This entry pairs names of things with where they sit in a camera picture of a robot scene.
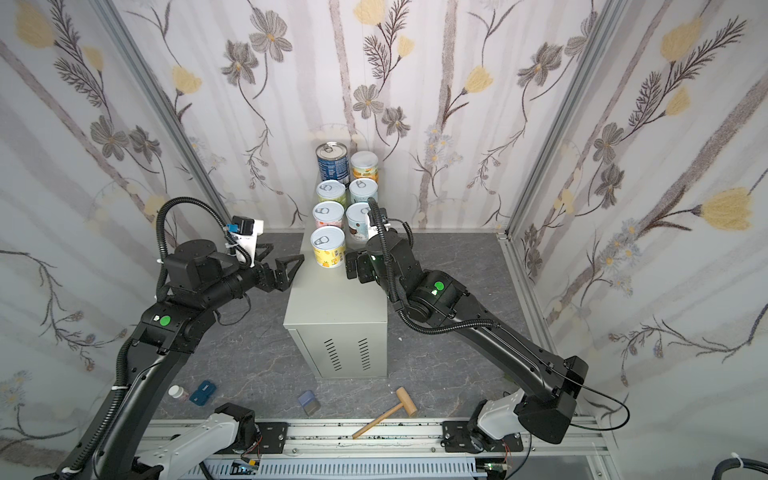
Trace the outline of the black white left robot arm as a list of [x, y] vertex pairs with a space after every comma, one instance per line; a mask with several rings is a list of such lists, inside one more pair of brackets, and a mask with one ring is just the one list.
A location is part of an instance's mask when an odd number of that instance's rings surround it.
[[[168, 249], [165, 217], [181, 204], [197, 206], [214, 218], [226, 239], [225, 252], [206, 239]], [[159, 452], [138, 452], [163, 396], [216, 323], [219, 309], [246, 297], [253, 288], [284, 292], [292, 286], [304, 256], [278, 258], [269, 265], [265, 259], [273, 247], [259, 243], [257, 236], [255, 220], [240, 216], [225, 220], [192, 197], [162, 205], [156, 219], [160, 264], [156, 301], [120, 347], [115, 380], [95, 418], [50, 478], [178, 479], [219, 451], [247, 452], [262, 439], [252, 410], [226, 404]]]

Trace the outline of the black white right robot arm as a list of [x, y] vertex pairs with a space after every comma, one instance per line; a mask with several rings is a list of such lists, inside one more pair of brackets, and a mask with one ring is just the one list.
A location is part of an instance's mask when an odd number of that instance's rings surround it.
[[562, 358], [533, 343], [487, 310], [467, 287], [448, 273], [421, 266], [413, 253], [408, 224], [403, 234], [373, 198], [364, 205], [369, 228], [365, 248], [352, 255], [349, 278], [376, 282], [401, 321], [429, 336], [457, 334], [512, 378], [516, 392], [483, 400], [467, 423], [468, 453], [493, 450], [507, 437], [528, 433], [559, 444], [574, 427], [579, 394], [586, 390], [587, 363]]

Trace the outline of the pink labelled white can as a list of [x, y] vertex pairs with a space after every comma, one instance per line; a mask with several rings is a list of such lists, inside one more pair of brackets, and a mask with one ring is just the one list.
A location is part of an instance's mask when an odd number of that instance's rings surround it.
[[323, 201], [313, 207], [312, 215], [317, 228], [331, 226], [342, 229], [345, 208], [336, 201]]

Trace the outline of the blue labelled tin can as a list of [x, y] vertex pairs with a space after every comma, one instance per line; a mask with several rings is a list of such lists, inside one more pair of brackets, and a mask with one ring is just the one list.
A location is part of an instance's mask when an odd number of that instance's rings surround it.
[[315, 150], [319, 172], [323, 181], [336, 180], [349, 183], [348, 149], [343, 143], [329, 141]]

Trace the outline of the green labelled white can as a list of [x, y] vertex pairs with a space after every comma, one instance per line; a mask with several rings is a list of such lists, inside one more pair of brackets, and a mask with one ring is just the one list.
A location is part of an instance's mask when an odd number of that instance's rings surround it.
[[344, 208], [348, 205], [346, 185], [338, 180], [324, 180], [316, 187], [316, 195], [319, 202], [333, 201]]

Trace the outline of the teal labelled white can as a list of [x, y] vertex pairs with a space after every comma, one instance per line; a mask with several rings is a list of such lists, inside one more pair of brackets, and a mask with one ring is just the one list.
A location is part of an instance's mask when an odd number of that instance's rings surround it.
[[371, 178], [355, 178], [349, 183], [349, 195], [352, 203], [367, 203], [370, 198], [378, 200], [378, 183]]

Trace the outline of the yellow labelled white can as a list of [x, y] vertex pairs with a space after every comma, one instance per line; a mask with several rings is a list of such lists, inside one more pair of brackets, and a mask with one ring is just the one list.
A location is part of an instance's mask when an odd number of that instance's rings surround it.
[[317, 264], [323, 268], [339, 267], [346, 250], [344, 231], [336, 226], [323, 226], [314, 230], [310, 244]]

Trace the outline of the orange can with plastic lid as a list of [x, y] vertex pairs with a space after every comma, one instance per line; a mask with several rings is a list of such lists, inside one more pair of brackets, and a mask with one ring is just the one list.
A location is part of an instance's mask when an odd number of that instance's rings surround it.
[[349, 159], [354, 179], [368, 178], [379, 181], [379, 157], [371, 151], [357, 151]]

